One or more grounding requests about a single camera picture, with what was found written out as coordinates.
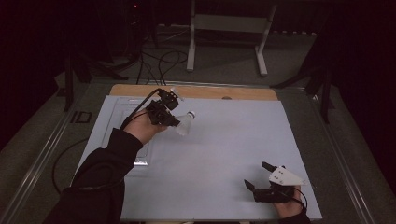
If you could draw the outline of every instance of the metal stand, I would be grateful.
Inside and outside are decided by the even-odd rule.
[[[330,69],[325,67],[314,67],[308,69],[305,72],[299,73],[295,77],[291,77],[290,79],[281,82],[279,84],[270,86],[271,88],[275,89],[283,89],[290,84],[301,80],[306,77],[311,77],[308,84],[305,87],[306,94],[308,95],[315,95],[318,93],[318,90],[321,86],[322,88],[322,97],[320,102],[320,114],[326,123],[329,123],[328,118],[328,110],[329,110],[329,103],[330,103],[330,87],[332,84],[332,72]]]
[[[257,63],[259,64],[260,75],[267,75],[262,50],[270,32],[273,17],[276,12],[276,5],[271,6],[267,18],[232,17],[219,15],[195,14],[195,0],[191,0],[191,26],[190,26],[190,47],[187,59],[187,71],[194,70],[195,60],[195,29],[235,31],[262,34],[262,42],[256,46]]]

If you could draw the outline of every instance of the hand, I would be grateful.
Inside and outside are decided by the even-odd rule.
[[[149,119],[149,114],[146,109],[137,112],[129,124],[124,128],[124,131],[130,133],[145,145],[151,138],[159,132],[166,130],[164,125],[152,125]]]
[[[295,188],[296,189],[294,190],[293,198],[301,201],[301,195],[299,191],[301,190],[301,187],[295,186]],[[303,210],[303,207],[294,200],[290,200],[286,203],[274,203],[274,207],[280,218],[296,216]]]

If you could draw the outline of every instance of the wooden board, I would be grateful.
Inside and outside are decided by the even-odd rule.
[[[157,88],[169,91],[176,87],[182,97],[234,100],[277,101],[276,93],[271,89],[235,88],[235,87],[198,87],[198,86],[150,86],[150,85],[115,85],[110,95],[147,96]]]

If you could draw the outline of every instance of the dark background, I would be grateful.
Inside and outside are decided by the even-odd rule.
[[[197,10],[213,10],[217,7],[213,2],[203,0]],[[218,7],[224,14],[260,14],[254,10],[240,11],[240,1],[227,2],[228,5]],[[322,64],[332,67],[332,84],[340,89],[381,171],[396,192],[392,173],[396,159],[396,137],[393,136],[396,133],[393,116],[396,6],[385,0],[350,4],[314,2],[280,4],[272,31],[319,33],[302,70]],[[110,0],[1,2],[3,121],[0,148],[57,91],[53,78],[64,70],[67,46],[72,43],[94,59],[111,61],[111,54],[118,48],[114,38],[125,35],[124,3]],[[158,23],[190,23],[189,1],[158,1],[153,9]]]

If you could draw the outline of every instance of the cable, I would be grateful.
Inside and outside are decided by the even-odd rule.
[[[136,79],[136,85],[139,84],[140,76],[142,75],[142,69],[143,69],[143,54],[140,51],[140,67],[139,67],[139,73],[137,74],[137,79]]]
[[[182,35],[182,34],[188,32],[189,30],[190,30],[190,28],[189,28],[189,29],[186,29],[186,30],[184,30],[184,31],[178,32],[178,33],[175,34],[175,35],[171,35],[171,36],[167,37],[166,39],[161,40],[161,41],[158,41],[158,42],[159,42],[159,43],[165,42],[165,41],[170,40],[170,39],[172,39],[172,38],[175,38],[175,37],[177,37],[177,36],[179,36],[179,35]]]
[[[151,75],[152,78],[154,79],[155,83],[157,84],[157,86],[160,86],[160,84],[158,84],[157,78],[155,78],[154,74],[152,74],[152,72],[151,72],[151,65],[149,65],[148,63],[144,63],[144,65],[148,69],[148,73],[147,73],[148,82],[147,83],[149,83],[149,81],[150,81],[149,75]]]
[[[121,130],[124,130],[125,127],[128,125],[128,123],[133,119],[133,117],[134,117],[134,115],[136,114],[136,112],[140,109],[140,107],[142,107],[142,105],[144,105],[144,104],[148,101],[148,99],[151,98],[152,95],[154,95],[154,93],[156,93],[157,91],[160,91],[160,90],[161,90],[161,89],[156,89],[156,90],[152,91],[152,92],[146,97],[146,99],[144,99],[144,100],[142,101],[142,103],[140,103],[140,105],[138,105],[138,106],[134,109],[134,111],[131,113],[131,115],[128,116],[128,117],[125,119],[125,121],[121,124],[120,129],[121,129]]]
[[[132,120],[137,119],[137,118],[139,118],[140,116],[145,115],[145,114],[148,114],[148,113],[149,113],[149,112],[145,112],[145,113],[143,113],[143,114],[139,114],[138,116],[131,118],[131,119],[129,120],[128,123],[130,123]]]
[[[127,68],[130,68],[131,66],[135,65],[136,63],[137,63],[137,60],[128,59],[128,62],[126,62],[126,63],[109,66],[108,68],[113,71],[116,71],[116,72],[121,72]]]
[[[304,199],[305,199],[305,208],[308,209],[308,200],[306,199],[305,195],[297,188],[294,188],[295,190],[299,191],[301,193],[301,195],[303,195]]]
[[[52,165],[52,172],[51,172],[51,176],[52,176],[52,184],[53,187],[55,187],[56,191],[61,194],[61,190],[59,189],[58,185],[56,184],[55,181],[55,169],[56,169],[56,165],[58,164],[59,159],[64,155],[64,153],[66,151],[68,151],[70,148],[75,147],[76,145],[83,143],[85,141],[87,141],[89,138],[84,138],[82,140],[79,140],[78,142],[74,143],[73,145],[71,145],[70,147],[67,147],[64,149],[64,151],[61,152],[61,154],[59,154],[59,156],[56,158],[55,162]]]
[[[144,51],[142,51],[142,54],[148,55],[149,57],[158,60],[158,70],[160,72],[160,83],[166,86],[164,75],[166,73],[168,73],[172,68],[174,68],[177,64],[186,62],[187,59],[188,59],[188,56],[187,56],[187,53],[185,53],[185,52],[183,52],[181,50],[172,49],[172,48],[165,48],[165,49],[171,49],[171,51],[166,52],[160,58],[158,58],[158,57],[156,57],[154,55],[151,55],[149,53],[146,53]],[[172,54],[172,53],[177,53],[177,60],[176,61],[171,62],[171,61],[167,61],[167,60],[164,59],[164,57],[166,57],[167,55]],[[184,59],[183,60],[180,60],[180,54],[184,55]],[[163,72],[162,63],[170,63],[172,65]]]

